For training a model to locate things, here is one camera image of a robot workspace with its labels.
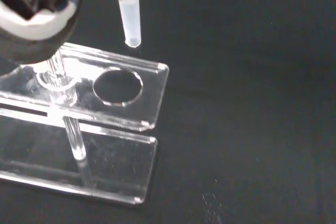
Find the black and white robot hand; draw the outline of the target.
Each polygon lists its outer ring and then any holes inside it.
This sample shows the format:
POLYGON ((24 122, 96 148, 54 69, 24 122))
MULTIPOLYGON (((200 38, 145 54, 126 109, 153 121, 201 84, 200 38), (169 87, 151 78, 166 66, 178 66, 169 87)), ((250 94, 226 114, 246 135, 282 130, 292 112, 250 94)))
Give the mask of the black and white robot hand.
POLYGON ((1 58, 16 65, 50 59, 70 37, 82 0, 1 0, 1 58))

